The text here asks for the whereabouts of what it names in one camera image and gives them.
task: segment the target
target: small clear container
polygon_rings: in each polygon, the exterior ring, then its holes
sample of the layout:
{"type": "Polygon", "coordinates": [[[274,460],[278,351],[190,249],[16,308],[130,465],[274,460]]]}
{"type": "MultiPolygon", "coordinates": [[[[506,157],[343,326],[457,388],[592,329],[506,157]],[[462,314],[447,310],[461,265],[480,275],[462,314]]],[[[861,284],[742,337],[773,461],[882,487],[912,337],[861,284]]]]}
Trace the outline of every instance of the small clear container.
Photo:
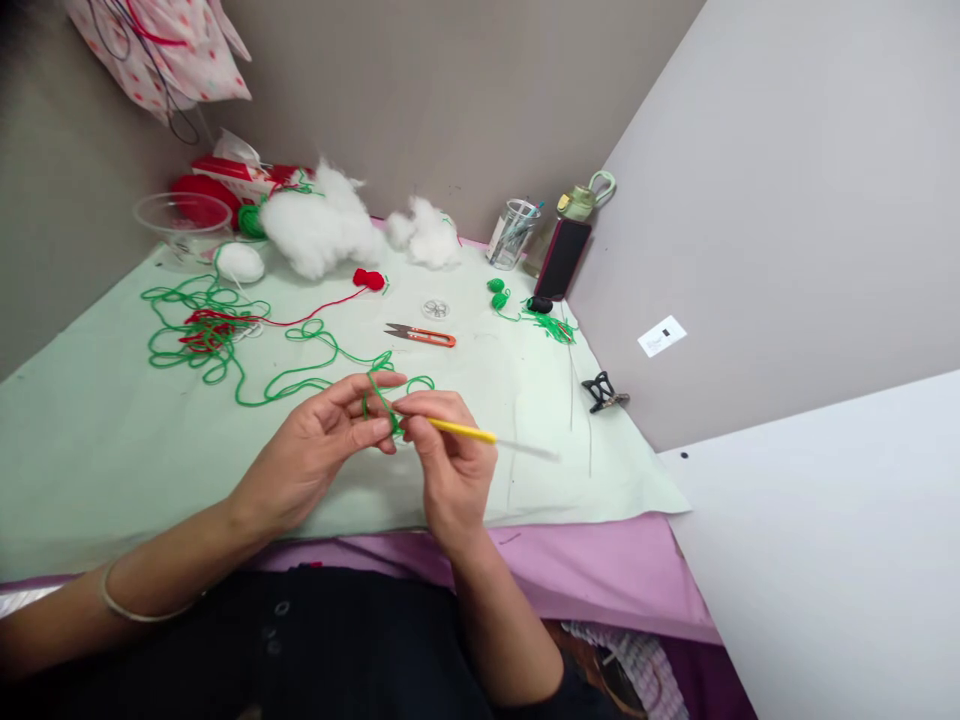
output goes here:
{"type": "Polygon", "coordinates": [[[526,200],[507,200],[487,246],[487,260],[497,270],[513,270],[523,246],[540,222],[540,209],[526,200]]]}
{"type": "Polygon", "coordinates": [[[233,211],[216,198],[197,193],[149,195],[133,215],[167,244],[186,268],[206,272],[223,243],[233,240],[233,211]]]}

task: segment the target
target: white yarn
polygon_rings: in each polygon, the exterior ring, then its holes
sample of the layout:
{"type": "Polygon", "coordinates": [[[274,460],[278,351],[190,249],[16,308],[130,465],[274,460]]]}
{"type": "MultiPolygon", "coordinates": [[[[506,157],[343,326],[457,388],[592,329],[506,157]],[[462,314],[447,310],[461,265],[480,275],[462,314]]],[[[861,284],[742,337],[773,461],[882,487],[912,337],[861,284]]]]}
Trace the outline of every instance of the white yarn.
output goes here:
{"type": "Polygon", "coordinates": [[[357,195],[362,185],[321,159],[313,187],[323,196],[280,192],[260,208],[260,224],[298,275],[319,280],[342,260],[380,261],[383,232],[357,195]]]}
{"type": "Polygon", "coordinates": [[[217,253],[220,274],[235,283],[252,283],[263,277],[263,259],[249,245],[229,242],[217,253]]]}
{"type": "Polygon", "coordinates": [[[446,213],[429,200],[410,198],[411,220],[395,212],[387,218],[387,240],[395,250],[406,250],[410,262],[442,270],[460,264],[457,228],[446,213]]]}

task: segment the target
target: hand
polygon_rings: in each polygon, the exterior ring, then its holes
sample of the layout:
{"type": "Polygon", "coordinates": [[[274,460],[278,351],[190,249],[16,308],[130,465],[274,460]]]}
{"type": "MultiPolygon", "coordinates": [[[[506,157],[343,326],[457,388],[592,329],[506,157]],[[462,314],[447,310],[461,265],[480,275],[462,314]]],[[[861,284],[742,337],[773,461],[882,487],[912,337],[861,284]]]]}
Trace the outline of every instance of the hand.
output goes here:
{"type": "Polygon", "coordinates": [[[486,536],[483,513],[497,464],[497,449],[479,440],[441,433],[425,418],[476,427],[457,393],[424,390],[393,404],[404,418],[404,440],[412,440],[423,464],[423,507],[441,549],[456,562],[486,536]]]}
{"type": "MultiPolygon", "coordinates": [[[[407,381],[395,372],[373,373],[379,387],[407,381]]],[[[343,466],[364,448],[397,451],[393,424],[366,375],[349,375],[301,403],[283,422],[240,484],[226,500],[230,517],[257,536],[270,539],[306,519],[343,466]],[[367,395],[363,419],[362,400],[367,395]]]]}

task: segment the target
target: woman's left hand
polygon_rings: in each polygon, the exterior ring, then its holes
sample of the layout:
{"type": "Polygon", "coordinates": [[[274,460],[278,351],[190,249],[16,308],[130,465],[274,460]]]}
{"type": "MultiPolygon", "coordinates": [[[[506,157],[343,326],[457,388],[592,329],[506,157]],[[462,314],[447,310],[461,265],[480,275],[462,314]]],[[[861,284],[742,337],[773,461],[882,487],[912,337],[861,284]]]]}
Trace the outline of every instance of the woman's left hand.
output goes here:
{"type": "MultiPolygon", "coordinates": [[[[395,372],[373,373],[378,387],[407,381],[395,372]]],[[[226,500],[231,518],[259,537],[289,532],[326,495],[344,461],[377,446],[397,451],[393,424],[366,375],[349,375],[301,403],[268,442],[226,500]],[[368,397],[370,419],[362,401],[368,397]]]]}

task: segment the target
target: pink bedsheet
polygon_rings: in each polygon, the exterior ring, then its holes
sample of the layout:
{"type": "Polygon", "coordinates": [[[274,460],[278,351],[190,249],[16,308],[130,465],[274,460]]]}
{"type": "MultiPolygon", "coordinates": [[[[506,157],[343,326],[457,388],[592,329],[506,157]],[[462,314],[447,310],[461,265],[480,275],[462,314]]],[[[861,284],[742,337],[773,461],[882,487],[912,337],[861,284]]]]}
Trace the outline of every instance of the pink bedsheet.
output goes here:
{"type": "MultiPolygon", "coordinates": [[[[497,528],[490,535],[541,617],[721,643],[659,513],[595,525],[497,528]]],[[[252,567],[286,570],[314,562],[453,582],[449,564],[426,533],[284,543],[262,553],[252,567]]]]}

